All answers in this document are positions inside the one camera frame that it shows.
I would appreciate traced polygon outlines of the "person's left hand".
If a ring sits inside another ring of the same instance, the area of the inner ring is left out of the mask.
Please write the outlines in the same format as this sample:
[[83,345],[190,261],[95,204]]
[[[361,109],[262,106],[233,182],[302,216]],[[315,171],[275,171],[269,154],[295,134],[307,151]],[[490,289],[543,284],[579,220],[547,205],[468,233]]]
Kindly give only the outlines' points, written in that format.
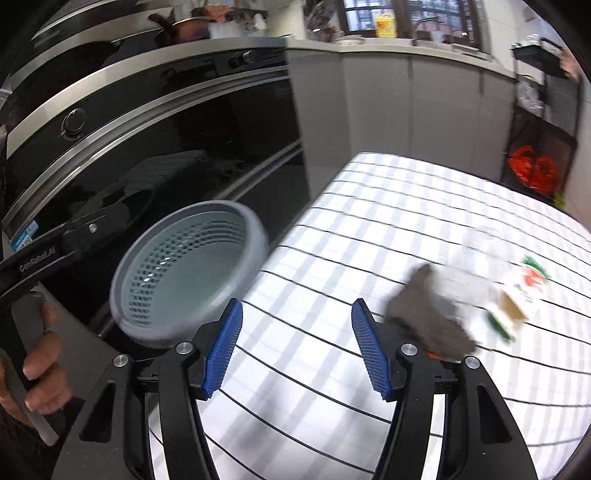
[[67,375],[58,363],[62,351],[61,341],[55,332],[49,330],[59,319],[58,310],[45,301],[40,312],[46,331],[24,360],[23,373],[29,380],[38,381],[26,395],[25,410],[22,410],[8,390],[4,364],[1,364],[1,407],[27,427],[33,427],[25,415],[27,411],[42,415],[53,414],[62,409],[73,396]]

